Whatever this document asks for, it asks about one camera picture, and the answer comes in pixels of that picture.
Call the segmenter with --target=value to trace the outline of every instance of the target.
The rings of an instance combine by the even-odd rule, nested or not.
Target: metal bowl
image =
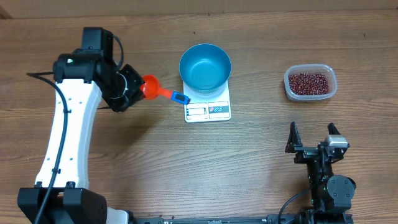
[[[231,70],[231,60],[227,53],[213,44],[195,45],[180,60],[182,80],[200,93],[216,91],[227,82]]]

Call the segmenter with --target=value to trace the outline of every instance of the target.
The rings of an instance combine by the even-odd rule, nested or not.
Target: beans
[[[298,73],[289,76],[289,85],[297,95],[323,95],[329,93],[328,79],[321,73]]]

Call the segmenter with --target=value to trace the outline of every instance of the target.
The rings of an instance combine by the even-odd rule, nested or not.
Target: digital kitchen scale
[[[184,105],[186,122],[229,121],[231,119],[228,82],[213,93],[199,93],[185,83],[183,83],[183,90],[184,95],[191,99],[188,105]]]

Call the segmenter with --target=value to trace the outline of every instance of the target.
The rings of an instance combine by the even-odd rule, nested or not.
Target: orange measuring scoop
[[[140,90],[144,93],[146,100],[153,100],[162,95],[184,105],[187,105],[190,101],[189,97],[182,93],[162,88],[160,81],[154,75],[144,75],[142,79],[145,83],[140,86]]]

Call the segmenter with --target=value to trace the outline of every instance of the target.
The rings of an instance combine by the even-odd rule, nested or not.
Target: wood grain
[[[90,189],[110,206],[137,217],[276,213],[308,185],[306,167],[284,153],[290,122],[308,146],[334,122],[351,144],[333,168],[358,185],[355,222],[398,222],[398,11],[387,10],[0,21],[0,223],[27,223],[16,197],[34,183],[53,118],[54,90],[24,74],[50,70],[79,47],[84,26],[117,34],[125,62],[174,90],[190,46],[214,43],[233,62],[231,121],[187,124],[181,106],[160,98],[97,112]],[[286,98],[284,72],[302,63],[335,69],[332,99]],[[304,197],[287,212],[308,204]]]
[[[0,0],[13,18],[395,9],[398,0]]]

